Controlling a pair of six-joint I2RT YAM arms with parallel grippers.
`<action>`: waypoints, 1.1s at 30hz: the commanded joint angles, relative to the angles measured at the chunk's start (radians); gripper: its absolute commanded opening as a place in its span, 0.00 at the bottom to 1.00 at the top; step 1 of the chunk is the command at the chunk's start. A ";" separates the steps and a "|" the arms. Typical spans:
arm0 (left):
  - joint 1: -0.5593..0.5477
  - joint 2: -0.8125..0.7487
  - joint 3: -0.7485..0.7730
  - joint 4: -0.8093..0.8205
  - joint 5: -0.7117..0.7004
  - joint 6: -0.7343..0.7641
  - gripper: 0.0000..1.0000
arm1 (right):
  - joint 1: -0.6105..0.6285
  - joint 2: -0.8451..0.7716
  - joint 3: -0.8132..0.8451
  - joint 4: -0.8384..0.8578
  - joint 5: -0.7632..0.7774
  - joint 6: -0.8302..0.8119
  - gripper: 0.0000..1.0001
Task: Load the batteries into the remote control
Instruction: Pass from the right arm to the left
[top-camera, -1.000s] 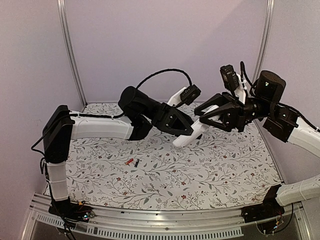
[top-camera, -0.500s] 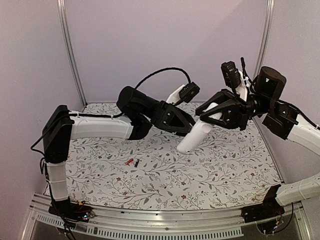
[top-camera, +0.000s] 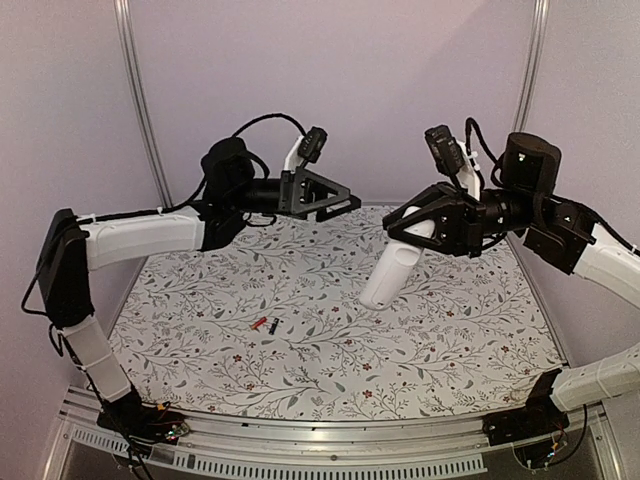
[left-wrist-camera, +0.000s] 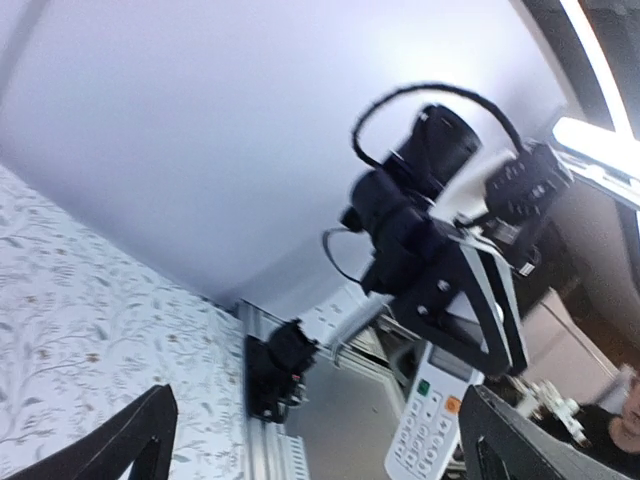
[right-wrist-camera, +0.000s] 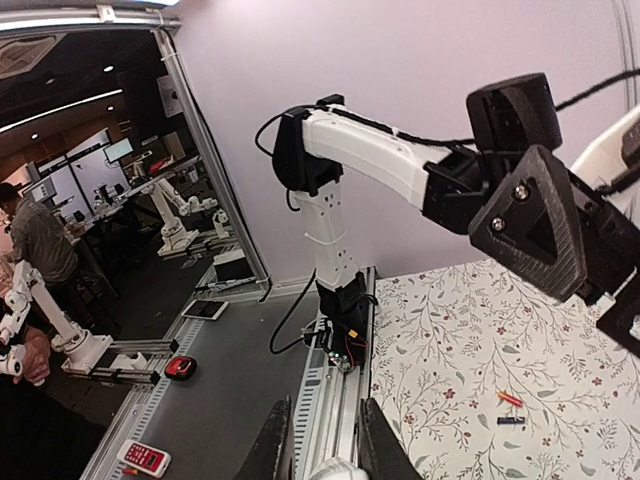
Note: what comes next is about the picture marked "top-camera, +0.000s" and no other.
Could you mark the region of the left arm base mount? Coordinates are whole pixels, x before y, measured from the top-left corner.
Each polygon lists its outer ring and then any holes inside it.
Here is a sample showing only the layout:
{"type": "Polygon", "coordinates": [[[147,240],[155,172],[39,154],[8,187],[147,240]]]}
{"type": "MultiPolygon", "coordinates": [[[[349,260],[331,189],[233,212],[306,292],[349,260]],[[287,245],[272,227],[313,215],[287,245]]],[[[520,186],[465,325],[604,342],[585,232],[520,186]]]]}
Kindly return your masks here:
{"type": "Polygon", "coordinates": [[[115,402],[106,402],[97,425],[136,442],[175,445],[190,433],[186,418],[169,407],[169,403],[145,405],[133,394],[115,402]]]}

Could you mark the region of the black battery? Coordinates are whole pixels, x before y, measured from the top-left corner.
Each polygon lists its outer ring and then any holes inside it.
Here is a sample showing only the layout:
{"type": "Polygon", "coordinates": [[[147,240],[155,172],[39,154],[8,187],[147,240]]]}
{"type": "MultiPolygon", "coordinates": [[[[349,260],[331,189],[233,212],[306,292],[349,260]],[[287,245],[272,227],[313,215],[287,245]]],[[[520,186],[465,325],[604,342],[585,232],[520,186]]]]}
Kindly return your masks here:
{"type": "Polygon", "coordinates": [[[269,335],[274,335],[274,334],[275,334],[275,331],[276,331],[276,329],[277,329],[277,327],[278,327],[279,323],[280,323],[280,319],[279,319],[279,318],[275,318],[275,319],[272,321],[271,326],[270,326],[270,329],[269,329],[269,335]]]}

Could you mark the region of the red orange battery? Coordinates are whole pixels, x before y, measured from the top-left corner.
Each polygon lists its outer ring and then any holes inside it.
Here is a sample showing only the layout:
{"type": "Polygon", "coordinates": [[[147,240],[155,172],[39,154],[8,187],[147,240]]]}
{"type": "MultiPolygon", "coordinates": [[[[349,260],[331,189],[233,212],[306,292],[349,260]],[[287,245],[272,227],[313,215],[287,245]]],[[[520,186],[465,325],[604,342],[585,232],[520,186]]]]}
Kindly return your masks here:
{"type": "Polygon", "coordinates": [[[262,325],[264,325],[266,322],[268,321],[267,317],[261,317],[259,320],[257,320],[256,322],[254,322],[251,325],[251,329],[252,330],[257,330],[259,329],[262,325]]]}

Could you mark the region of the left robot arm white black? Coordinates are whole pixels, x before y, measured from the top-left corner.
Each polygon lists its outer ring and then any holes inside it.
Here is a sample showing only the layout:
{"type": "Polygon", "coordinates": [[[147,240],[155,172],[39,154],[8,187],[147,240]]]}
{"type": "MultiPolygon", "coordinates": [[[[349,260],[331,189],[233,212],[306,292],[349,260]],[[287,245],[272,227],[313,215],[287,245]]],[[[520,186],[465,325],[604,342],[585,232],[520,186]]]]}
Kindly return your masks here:
{"type": "Polygon", "coordinates": [[[203,178],[184,202],[107,215],[54,214],[24,295],[38,290],[43,307],[22,303],[28,315],[47,318],[56,347],[77,360],[111,419],[128,434],[148,426],[148,412],[95,319],[91,272],[151,255],[228,246],[260,214],[323,222],[360,207],[350,189],[310,170],[327,141],[320,127],[300,128],[278,176],[251,152],[239,132],[216,142],[201,159],[203,178]]]}

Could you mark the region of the white remote control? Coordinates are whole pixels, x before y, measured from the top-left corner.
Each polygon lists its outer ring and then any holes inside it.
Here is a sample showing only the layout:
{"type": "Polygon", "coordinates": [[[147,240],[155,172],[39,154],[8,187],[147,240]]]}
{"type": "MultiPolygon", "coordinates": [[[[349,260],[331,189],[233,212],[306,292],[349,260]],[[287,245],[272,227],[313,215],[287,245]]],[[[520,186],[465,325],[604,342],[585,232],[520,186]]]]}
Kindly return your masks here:
{"type": "Polygon", "coordinates": [[[360,303],[374,311],[388,309],[405,286],[423,248],[391,239],[360,294],[360,303]]]}

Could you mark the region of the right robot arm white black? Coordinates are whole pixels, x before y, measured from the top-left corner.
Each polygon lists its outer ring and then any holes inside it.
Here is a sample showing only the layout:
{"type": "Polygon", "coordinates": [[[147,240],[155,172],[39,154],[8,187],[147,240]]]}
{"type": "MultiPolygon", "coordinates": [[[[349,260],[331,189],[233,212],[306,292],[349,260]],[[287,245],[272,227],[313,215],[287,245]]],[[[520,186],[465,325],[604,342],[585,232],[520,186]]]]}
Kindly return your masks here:
{"type": "Polygon", "coordinates": [[[480,135],[472,118],[462,142],[445,125],[425,131],[436,168],[448,179],[384,217],[391,246],[474,258],[514,233],[557,270],[637,306],[639,249],[590,207],[555,194],[560,149],[533,134],[509,133],[503,153],[489,157],[494,186],[487,188],[471,147],[480,135]]]}

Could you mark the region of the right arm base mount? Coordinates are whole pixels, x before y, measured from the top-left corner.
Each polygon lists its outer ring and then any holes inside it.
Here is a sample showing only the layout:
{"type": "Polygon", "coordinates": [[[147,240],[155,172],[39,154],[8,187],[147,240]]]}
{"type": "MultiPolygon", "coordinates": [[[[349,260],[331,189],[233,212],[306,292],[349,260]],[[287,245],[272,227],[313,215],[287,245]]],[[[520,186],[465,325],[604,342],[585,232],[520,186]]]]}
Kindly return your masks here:
{"type": "MultiPolygon", "coordinates": [[[[523,406],[487,414],[482,419],[482,431],[491,446],[503,445],[559,433],[569,426],[566,412],[551,400],[552,385],[561,373],[559,368],[543,373],[535,382],[523,406]]],[[[531,469],[543,468],[555,459],[559,441],[549,439],[541,447],[520,447],[516,458],[531,469]]]]}

